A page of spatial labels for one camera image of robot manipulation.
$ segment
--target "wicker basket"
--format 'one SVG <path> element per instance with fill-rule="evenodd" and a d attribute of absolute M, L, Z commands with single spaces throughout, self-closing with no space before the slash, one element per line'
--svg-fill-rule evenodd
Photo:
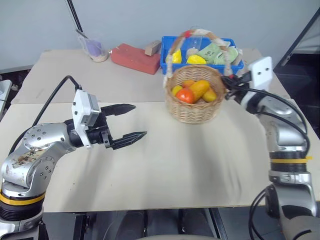
<path fill-rule="evenodd" d="M 182 33 L 176 38 L 167 57 L 167 73 L 164 77 L 165 102 L 168 111 L 179 121 L 187 124 L 200 124 L 215 117 L 219 112 L 222 100 L 224 99 L 226 88 L 221 80 L 220 73 L 204 64 L 192 64 L 183 66 L 172 73 L 172 54 L 181 48 L 185 38 L 192 35 L 202 35 L 208 37 L 212 42 L 217 44 L 224 54 L 225 68 L 224 75 L 232 75 L 229 55 L 224 41 L 215 36 L 212 32 L 204 29 L 189 30 Z M 185 80 L 207 80 L 211 88 L 215 91 L 217 98 L 212 102 L 197 101 L 195 104 L 189 104 L 180 101 L 172 95 L 171 90 L 176 85 L 181 85 Z"/>

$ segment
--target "orange fruit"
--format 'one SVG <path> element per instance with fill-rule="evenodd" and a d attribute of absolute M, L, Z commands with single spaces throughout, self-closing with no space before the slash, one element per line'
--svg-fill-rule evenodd
<path fill-rule="evenodd" d="M 192 84 L 189 89 L 193 92 L 194 94 L 194 101 L 198 101 L 203 94 L 208 91 L 210 88 L 210 83 L 207 80 L 199 80 L 196 81 L 194 84 Z"/>
<path fill-rule="evenodd" d="M 195 102 L 194 93 L 189 88 L 182 88 L 175 96 L 177 99 L 187 104 L 193 104 Z"/>
<path fill-rule="evenodd" d="M 192 84 L 194 84 L 196 81 L 193 81 L 191 79 L 189 80 L 185 80 L 183 83 L 182 83 L 182 87 L 183 88 L 189 88 Z"/>

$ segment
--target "red tomato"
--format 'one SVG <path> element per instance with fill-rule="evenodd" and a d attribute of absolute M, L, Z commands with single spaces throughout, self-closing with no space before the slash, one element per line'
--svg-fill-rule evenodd
<path fill-rule="evenodd" d="M 176 98 L 187 104 L 193 104 L 195 102 L 195 95 L 189 88 L 182 88 L 176 93 Z"/>

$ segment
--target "basket handle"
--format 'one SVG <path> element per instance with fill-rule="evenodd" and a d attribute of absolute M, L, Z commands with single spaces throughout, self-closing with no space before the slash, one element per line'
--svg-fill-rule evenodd
<path fill-rule="evenodd" d="M 167 55 L 167 69 L 166 69 L 166 75 L 169 79 L 172 78 L 173 76 L 173 71 L 172 71 L 172 54 L 179 50 L 184 43 L 186 38 L 189 38 L 191 36 L 205 36 L 208 37 L 211 42 L 215 43 L 216 45 L 219 46 L 219 48 L 222 51 L 222 54 L 224 56 L 224 62 L 225 62 L 225 67 L 224 67 L 224 75 L 225 76 L 230 76 L 233 74 L 232 69 L 231 69 L 231 63 L 230 63 L 230 58 L 229 58 L 229 53 L 227 50 L 227 47 L 225 45 L 225 42 L 219 38 L 218 36 L 214 35 L 212 32 L 205 30 L 205 29 L 192 29 L 183 32 L 180 36 L 178 36 L 175 41 L 173 42 L 168 55 Z"/>

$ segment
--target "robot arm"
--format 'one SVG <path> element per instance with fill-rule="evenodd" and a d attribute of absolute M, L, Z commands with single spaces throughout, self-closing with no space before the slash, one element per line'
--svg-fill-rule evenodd
<path fill-rule="evenodd" d="M 286 239 L 320 239 L 320 219 L 307 171 L 310 142 L 306 123 L 295 106 L 265 92 L 273 78 L 271 57 L 253 62 L 248 69 L 241 78 L 223 77 L 223 81 L 230 90 L 226 98 L 235 96 L 265 128 L 272 182 L 264 191 L 266 212 L 280 220 Z"/>
<path fill-rule="evenodd" d="M 94 95 L 77 89 L 71 108 L 73 119 L 31 127 L 20 146 L 5 159 L 1 167 L 0 239 L 10 239 L 7 234 L 12 233 L 16 239 L 22 232 L 43 239 L 36 236 L 44 229 L 43 201 L 55 166 L 65 154 L 93 144 L 119 149 L 147 133 L 133 132 L 113 140 L 106 116 L 125 114 L 135 108 L 130 104 L 100 108 Z"/>

